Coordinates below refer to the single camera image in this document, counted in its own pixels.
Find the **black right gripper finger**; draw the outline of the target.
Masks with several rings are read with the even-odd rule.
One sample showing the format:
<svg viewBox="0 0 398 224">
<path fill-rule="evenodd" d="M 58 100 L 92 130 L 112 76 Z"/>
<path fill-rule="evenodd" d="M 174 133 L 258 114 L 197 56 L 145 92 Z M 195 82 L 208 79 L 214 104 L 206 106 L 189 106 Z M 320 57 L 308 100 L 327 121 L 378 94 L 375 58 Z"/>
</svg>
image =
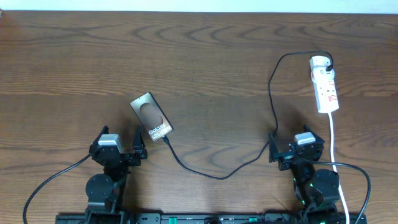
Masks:
<svg viewBox="0 0 398 224">
<path fill-rule="evenodd" d="M 279 159 L 279 150 L 274 141 L 274 135 L 269 133 L 269 162 L 276 162 Z"/>
<path fill-rule="evenodd" d="M 319 135 L 317 135 L 310 127 L 309 125 L 305 124 L 303 126 L 303 130 L 305 131 L 307 138 L 304 142 L 304 145 L 324 145 L 325 140 L 322 139 Z"/>
</svg>

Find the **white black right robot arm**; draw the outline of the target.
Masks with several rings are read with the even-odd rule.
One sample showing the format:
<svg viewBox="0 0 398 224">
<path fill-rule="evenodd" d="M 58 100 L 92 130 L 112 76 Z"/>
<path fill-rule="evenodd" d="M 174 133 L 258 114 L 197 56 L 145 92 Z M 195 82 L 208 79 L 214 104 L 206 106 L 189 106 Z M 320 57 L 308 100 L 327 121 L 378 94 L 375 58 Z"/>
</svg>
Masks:
<svg viewBox="0 0 398 224">
<path fill-rule="evenodd" d="M 303 130 L 284 152 L 278 150 L 274 135 L 270 134 L 269 162 L 277 162 L 281 171 L 292 172 L 296 196 L 303 203 L 297 220 L 309 222 L 316 214 L 336 211 L 335 203 L 340 199 L 339 175 L 332 170 L 314 168 L 322 156 L 325 141 L 308 125 Z"/>
</svg>

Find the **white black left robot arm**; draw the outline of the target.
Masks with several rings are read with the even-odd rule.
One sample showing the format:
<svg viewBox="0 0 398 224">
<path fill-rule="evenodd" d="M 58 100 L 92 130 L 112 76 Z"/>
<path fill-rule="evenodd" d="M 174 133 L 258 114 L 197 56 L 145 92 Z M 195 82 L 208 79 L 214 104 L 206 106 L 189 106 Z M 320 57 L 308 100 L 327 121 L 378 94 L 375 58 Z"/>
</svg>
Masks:
<svg viewBox="0 0 398 224">
<path fill-rule="evenodd" d="M 135 223 L 135 216 L 123 207 L 124 190 L 129 168 L 140 166 L 147 159 L 147 149 L 142 139 L 141 128 L 137 127 L 131 153 L 122 153 L 123 147 L 118 134 L 110 134 L 104 126 L 89 148 L 89 155 L 103 166 L 103 173 L 92 176 L 86 183 L 88 206 L 85 210 L 85 224 Z"/>
</svg>

